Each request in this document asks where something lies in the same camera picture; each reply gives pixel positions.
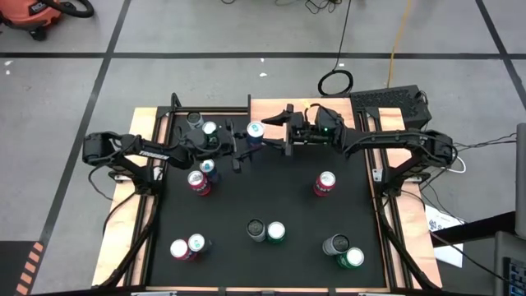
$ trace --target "white paper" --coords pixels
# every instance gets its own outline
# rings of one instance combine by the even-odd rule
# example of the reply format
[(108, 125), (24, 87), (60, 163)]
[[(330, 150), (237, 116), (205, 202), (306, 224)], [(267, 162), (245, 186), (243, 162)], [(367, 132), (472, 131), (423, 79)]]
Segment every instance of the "white paper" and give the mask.
[[(428, 205), (426, 205), (426, 217), (427, 226), (429, 227), (429, 230), (433, 232), (464, 223), (463, 221), (460, 223), (461, 221), (458, 221), (456, 218), (442, 213), (434, 207)], [(455, 246), (460, 251), (464, 250), (463, 243), (457, 243)], [(462, 268), (463, 256), (460, 254), (460, 252), (453, 249), (452, 247), (435, 247), (435, 257), (440, 261)]]

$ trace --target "wooden table frame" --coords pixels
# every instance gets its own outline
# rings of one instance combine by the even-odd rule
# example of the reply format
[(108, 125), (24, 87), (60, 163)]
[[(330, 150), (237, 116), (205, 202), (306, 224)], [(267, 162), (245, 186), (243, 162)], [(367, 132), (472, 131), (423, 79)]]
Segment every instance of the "wooden table frame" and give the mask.
[[(249, 96), (249, 108), (179, 108), (177, 115), (185, 114), (192, 110), (199, 110), (202, 114), (219, 115), (219, 114), (249, 114), (251, 120), (261, 120), (268, 118), (280, 113), (286, 106), (286, 104), (294, 104), (295, 110), (304, 110), (306, 105), (319, 103), (323, 104), (326, 108), (334, 109), (342, 114), (345, 124), (347, 127), (354, 127), (357, 120), (362, 120), (362, 124), (365, 124), (365, 118), (354, 118), (356, 113), (353, 111), (350, 99), (250, 99)], [(131, 134), (141, 134), (143, 138), (152, 140), (155, 138), (159, 143), (166, 143), (169, 141), (169, 134), (166, 133), (168, 125), (171, 125), (172, 119), (167, 112), (169, 108), (137, 108), (131, 121)], [(307, 116), (313, 120), (315, 117), (316, 107), (308, 111)], [(404, 130), (404, 121), (402, 114), (399, 109), (379, 109), (379, 118), (376, 120), (373, 118), (367, 118), (367, 125), (370, 130), (376, 130), (378, 123), (382, 130)], [(266, 126), (265, 138), (284, 138), (285, 128)], [(374, 150), (374, 164), (377, 168), (381, 168), (381, 151)], [(396, 167), (403, 163), (411, 156), (411, 152), (405, 149), (388, 149), (386, 150), (388, 164), (392, 167)], [(138, 165), (161, 165), (158, 160), (148, 161), (146, 158), (141, 156), (128, 156), (128, 158), (134, 161)], [(372, 188), (372, 177), (369, 174), (369, 181)], [(406, 192), (411, 192), (418, 197), (420, 196), (419, 187), (414, 183), (405, 183), (403, 189)], [(118, 205), (124, 198), (129, 196), (134, 190), (131, 182), (118, 183), (115, 188), (113, 195), (113, 202), (111, 208), (113, 209)], [(129, 250), (132, 240), (140, 232), (140, 229), (144, 227), (150, 217), (150, 209), (153, 203), (153, 197), (139, 197), (134, 196), (126, 205), (122, 206), (108, 222), (106, 233), (103, 238), (102, 246), (100, 248), (99, 260), (95, 269), (95, 275), (93, 279), (93, 285), (100, 284), (105, 281), (109, 275), (113, 272), (114, 268), (120, 263), (122, 258), (126, 255)], [(427, 277), (436, 285), (441, 286), (441, 278), (438, 271), (438, 265), (431, 244), (431, 237), (428, 233), (427, 220), (422, 203), (417, 201), (415, 197), (410, 196), (408, 193), (403, 192), (402, 196), (397, 198), (396, 205), (398, 207), (398, 214), (391, 212), (392, 208), (386, 207), (385, 213), (388, 220), (393, 226), (394, 216), (399, 218), (399, 224), (403, 232), (403, 239), (405, 242), (406, 249), (412, 258), (418, 264), (420, 269), (427, 275)], [(404, 270), (401, 264), (401, 260), (398, 253), (395, 251), (392, 244), (390, 245), (390, 261), (394, 270), (394, 278), (392, 279), (395, 283), (390, 283), (387, 271), (385, 271), (385, 280), (387, 286), (397, 286), (403, 288), (406, 286), (406, 282), (412, 281), (413, 287), (418, 288), (418, 283), (412, 277), (411, 280), (404, 279)], [(136, 260), (132, 264), (130, 270), (125, 277), (121, 279), (119, 285), (123, 284), (141, 284), (145, 279), (145, 266), (147, 266), (147, 256), (149, 251), (150, 242), (148, 240), (143, 243), (141, 250), (136, 256)], [(385, 254), (384, 248), (382, 248), (382, 255), (384, 261), (388, 261), (388, 255)], [(148, 287), (148, 290), (160, 291), (160, 290), (178, 290), (178, 291), (201, 291), (201, 292), (216, 292), (219, 291), (218, 287)], [(274, 290), (276, 292), (303, 292), (303, 293), (327, 293), (327, 288), (236, 288), (228, 287), (227, 292), (257, 292), (257, 291), (269, 291)], [(389, 292), (389, 288), (337, 288), (336, 292)]]

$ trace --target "vacuum cleaner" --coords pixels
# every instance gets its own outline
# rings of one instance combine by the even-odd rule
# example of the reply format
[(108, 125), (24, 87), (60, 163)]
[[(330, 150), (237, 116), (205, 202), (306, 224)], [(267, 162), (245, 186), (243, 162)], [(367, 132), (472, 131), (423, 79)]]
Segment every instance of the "vacuum cleaner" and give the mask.
[(0, 0), (0, 24), (12, 29), (28, 31), (34, 40), (46, 39), (46, 28), (56, 24), (60, 16), (88, 18), (94, 15), (94, 9), (88, 0), (78, 0), (85, 6), (78, 11), (70, 2), (59, 0)]

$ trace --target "gray floor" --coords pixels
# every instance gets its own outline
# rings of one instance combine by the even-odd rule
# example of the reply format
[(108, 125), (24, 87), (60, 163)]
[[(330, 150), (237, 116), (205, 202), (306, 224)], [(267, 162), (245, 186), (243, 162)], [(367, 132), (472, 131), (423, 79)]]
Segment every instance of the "gray floor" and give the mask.
[[(28, 52), (105, 53), (125, 0), (92, 3), (96, 17), (84, 20), (65, 16), (49, 31), (45, 42), (34, 42), (24, 32), (1, 26), (0, 57), (2, 53)], [(526, 2), (484, 3), (508, 53), (526, 53), (526, 33), (522, 30)], [(405, 0), (353, 1), (343, 51), (388, 53), (405, 5)], [(338, 50), (345, 8), (312, 15), (302, 0), (286, 7), (277, 7), (272, 0), (237, 0), (233, 5), (219, 0), (131, 0), (115, 52), (333, 53)], [(474, 0), (414, 0), (399, 52), (499, 53)], [(0, 62), (0, 184), (4, 189), (0, 240), (36, 240), (102, 58), (43, 56), (0, 58)], [(388, 59), (340, 62), (354, 74), (354, 90), (385, 87)], [(317, 97), (317, 82), (334, 63), (333, 58), (260, 59), (256, 55), (114, 58), (87, 132), (127, 132), (135, 107), (166, 105), (173, 91), (186, 106), (242, 106), (248, 93), (256, 98)], [(526, 61), (514, 60), (513, 65), (526, 79)], [(334, 78), (327, 81), (328, 89), (338, 90), (343, 83)], [(429, 127), (462, 143), (510, 134), (517, 123), (526, 120), (523, 103), (501, 59), (395, 60), (391, 86), (412, 84), (429, 96), (433, 115)], [(445, 173), (434, 183), (441, 203), (468, 221), (513, 210), (514, 145), (468, 150), (460, 156), (467, 163), (467, 172)], [(109, 203), (88, 184), (89, 171), (77, 159), (34, 293), (90, 287)], [(95, 181), (107, 194), (113, 192), (114, 185), (104, 172), (97, 173)], [(432, 192), (424, 193), (436, 202)], [(484, 255), (480, 257), (491, 255), (490, 243), (481, 249)], [(441, 270), (444, 279), (462, 271), (448, 266), (441, 266)], [(447, 280), (445, 285), (473, 292)], [(481, 289), (491, 292), (488, 287), (475, 291)]]

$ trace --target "vacuum hose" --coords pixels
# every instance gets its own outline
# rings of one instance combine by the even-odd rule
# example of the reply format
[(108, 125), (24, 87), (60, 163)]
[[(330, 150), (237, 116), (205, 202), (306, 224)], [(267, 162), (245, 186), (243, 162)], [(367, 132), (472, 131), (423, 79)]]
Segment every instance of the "vacuum hose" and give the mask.
[(69, 16), (88, 18), (88, 17), (92, 17), (95, 13), (93, 6), (88, 0), (79, 0), (79, 2), (85, 6), (85, 11), (82, 11), (82, 12), (77, 11), (74, 7), (67, 7), (65, 5), (62, 5), (59, 2), (55, 2), (54, 0), (39, 0), (39, 1), (53, 9), (56, 9), (62, 13), (66, 13)]

